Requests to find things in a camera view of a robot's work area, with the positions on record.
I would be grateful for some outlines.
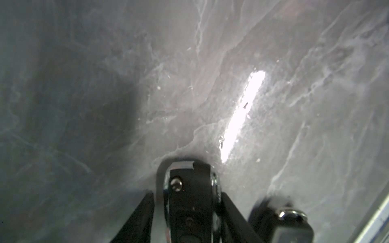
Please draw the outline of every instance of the blurry black object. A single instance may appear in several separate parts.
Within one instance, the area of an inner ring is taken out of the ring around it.
[[[154,195],[146,194],[111,243],[150,243]]]
[[[198,161],[174,162],[167,169],[164,208],[168,243],[312,243],[307,216],[291,205],[264,201],[247,222],[221,192],[213,168]],[[150,243],[153,194],[147,194],[111,243]]]

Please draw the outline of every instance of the screw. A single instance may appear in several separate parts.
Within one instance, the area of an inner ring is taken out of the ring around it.
[[[194,225],[194,223],[195,222],[194,222],[193,218],[191,218],[191,217],[187,217],[186,220],[185,220],[185,224],[188,227],[192,227]]]
[[[170,185],[175,192],[179,192],[182,189],[182,181],[179,177],[174,177],[171,180]]]

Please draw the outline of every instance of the metal bolt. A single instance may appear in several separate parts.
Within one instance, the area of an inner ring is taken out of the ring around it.
[[[186,220],[185,220],[185,224],[188,227],[192,227],[194,223],[195,222],[194,222],[193,218],[191,218],[191,217],[187,217]]]
[[[171,180],[170,185],[175,192],[179,192],[182,189],[182,181],[179,177],[174,177]]]

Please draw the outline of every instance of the metal ring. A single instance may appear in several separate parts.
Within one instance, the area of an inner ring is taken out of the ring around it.
[[[308,220],[308,216],[301,210],[293,209],[293,208],[278,208],[274,211],[275,215],[283,219],[287,216],[293,216],[293,217],[301,217],[304,221]]]
[[[170,182],[170,185],[175,192],[179,192],[182,189],[182,181],[179,177],[174,177]]]

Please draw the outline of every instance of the black plastic part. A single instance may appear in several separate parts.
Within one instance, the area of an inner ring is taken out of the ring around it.
[[[256,229],[265,243],[312,243],[314,231],[308,222],[299,217],[278,218],[272,209],[262,214],[261,224]]]
[[[172,243],[210,243],[212,234],[212,186],[210,165],[194,162],[193,169],[170,171],[179,177],[182,189],[169,186],[169,221]]]
[[[226,193],[221,194],[223,243],[264,243],[249,223],[240,214]]]
[[[150,243],[154,195],[146,194],[111,243]]]

